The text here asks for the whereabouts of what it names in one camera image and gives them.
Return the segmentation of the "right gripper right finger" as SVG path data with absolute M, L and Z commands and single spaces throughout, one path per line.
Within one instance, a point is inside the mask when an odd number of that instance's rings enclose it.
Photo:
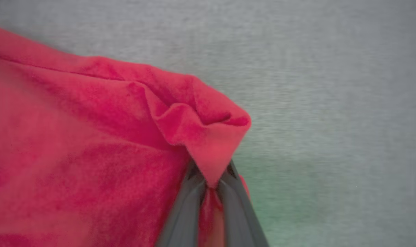
M 226 247 L 269 247 L 244 183 L 233 161 L 222 174 L 218 197 L 223 206 Z

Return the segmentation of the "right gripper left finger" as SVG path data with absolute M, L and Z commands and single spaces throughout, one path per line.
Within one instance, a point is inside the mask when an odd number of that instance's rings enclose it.
M 191 160 L 155 247 L 198 247 L 199 213 L 205 192 L 206 181 Z

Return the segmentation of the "red shirt with white sleeves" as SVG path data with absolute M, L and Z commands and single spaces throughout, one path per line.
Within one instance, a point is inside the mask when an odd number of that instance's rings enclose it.
M 190 159 L 197 247 L 249 114 L 192 75 L 58 51 L 0 28 L 0 247 L 154 247 Z

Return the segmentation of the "grey fabric sofa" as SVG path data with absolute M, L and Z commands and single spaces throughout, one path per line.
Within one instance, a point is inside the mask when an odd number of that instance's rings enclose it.
M 0 27 L 244 108 L 271 247 L 416 247 L 416 0 L 0 0 Z

